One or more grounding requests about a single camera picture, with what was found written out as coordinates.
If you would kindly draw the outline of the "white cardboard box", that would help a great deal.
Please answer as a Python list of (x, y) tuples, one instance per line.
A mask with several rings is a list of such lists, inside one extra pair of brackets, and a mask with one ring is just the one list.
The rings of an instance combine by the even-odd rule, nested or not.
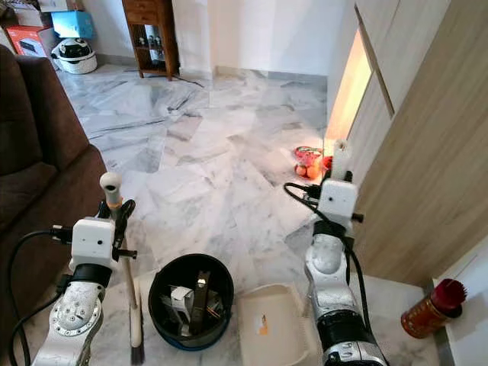
[(59, 11), (84, 11), (83, 0), (37, 0), (42, 13), (59, 13)]

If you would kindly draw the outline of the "black flat bar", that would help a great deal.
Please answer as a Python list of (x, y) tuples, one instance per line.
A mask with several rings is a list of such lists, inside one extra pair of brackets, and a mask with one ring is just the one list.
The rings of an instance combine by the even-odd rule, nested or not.
[(194, 289), (194, 300), (191, 308), (191, 332), (198, 334), (204, 328), (208, 313), (210, 272), (199, 271)]

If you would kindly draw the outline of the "black round bucket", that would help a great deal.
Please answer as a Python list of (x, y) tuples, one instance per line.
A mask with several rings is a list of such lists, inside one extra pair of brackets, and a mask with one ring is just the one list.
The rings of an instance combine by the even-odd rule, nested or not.
[[(180, 316), (172, 307), (171, 292), (188, 288), (193, 295), (199, 279), (206, 280), (208, 293), (202, 306), (200, 327), (194, 331), (186, 325), (188, 335), (181, 334)], [(220, 341), (233, 317), (234, 286), (229, 269), (212, 255), (181, 255), (156, 273), (149, 289), (149, 315), (153, 326), (167, 344), (180, 351), (198, 352)]]

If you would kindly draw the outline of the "dark brown sofa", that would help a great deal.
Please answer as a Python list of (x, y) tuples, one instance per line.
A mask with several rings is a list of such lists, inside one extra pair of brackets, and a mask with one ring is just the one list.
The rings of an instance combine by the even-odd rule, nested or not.
[(25, 315), (69, 271), (69, 245), (48, 230), (93, 217), (107, 171), (46, 58), (0, 47), (0, 332), (4, 366), (24, 356)]

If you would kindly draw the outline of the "light blue cardboard box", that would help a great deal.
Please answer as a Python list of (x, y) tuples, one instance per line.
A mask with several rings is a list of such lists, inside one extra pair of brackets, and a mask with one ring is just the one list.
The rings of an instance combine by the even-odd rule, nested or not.
[(60, 38), (93, 39), (94, 21), (87, 11), (52, 11), (53, 31)]

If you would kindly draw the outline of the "small white device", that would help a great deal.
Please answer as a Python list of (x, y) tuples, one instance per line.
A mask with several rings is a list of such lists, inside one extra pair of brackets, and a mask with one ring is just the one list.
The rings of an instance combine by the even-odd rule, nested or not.
[(171, 286), (170, 307), (173, 318), (181, 326), (191, 324), (191, 308), (193, 307), (194, 291), (182, 286)]

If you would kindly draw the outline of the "brown wooden side table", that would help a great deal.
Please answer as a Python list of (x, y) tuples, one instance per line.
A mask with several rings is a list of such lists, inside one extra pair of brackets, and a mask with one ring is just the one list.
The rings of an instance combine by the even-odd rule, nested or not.
[(121, 0), (137, 72), (174, 80), (180, 75), (172, 0)]

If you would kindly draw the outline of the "red cardboard box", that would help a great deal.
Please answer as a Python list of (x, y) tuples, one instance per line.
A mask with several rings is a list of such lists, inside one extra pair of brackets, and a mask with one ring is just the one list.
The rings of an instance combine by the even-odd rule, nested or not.
[(12, 25), (5, 27), (6, 34), (14, 46), (14, 51), (22, 56), (49, 58), (60, 39), (52, 27), (25, 27)]

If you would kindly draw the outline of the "light wood wardrobe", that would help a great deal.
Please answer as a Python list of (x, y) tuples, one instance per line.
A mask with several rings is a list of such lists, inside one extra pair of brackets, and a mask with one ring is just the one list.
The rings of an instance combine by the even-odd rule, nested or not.
[(370, 64), (342, 129), (366, 275), (419, 286), (488, 237), (488, 0), (345, 0), (329, 108), (351, 42)]

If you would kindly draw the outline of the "red cylindrical tin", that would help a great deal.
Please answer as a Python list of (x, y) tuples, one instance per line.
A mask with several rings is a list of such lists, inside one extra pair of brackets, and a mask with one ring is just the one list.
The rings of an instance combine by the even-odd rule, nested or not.
[(424, 339), (463, 313), (461, 304), (467, 299), (467, 289), (458, 280), (441, 280), (428, 296), (402, 313), (400, 323), (405, 332)]

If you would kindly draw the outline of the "red bag of oranges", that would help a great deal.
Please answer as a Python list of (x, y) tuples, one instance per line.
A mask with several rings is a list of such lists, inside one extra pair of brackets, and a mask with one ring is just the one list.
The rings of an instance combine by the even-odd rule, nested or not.
[(317, 180), (323, 175), (323, 150), (311, 146), (299, 146), (294, 150), (297, 164), (295, 173), (306, 180)]

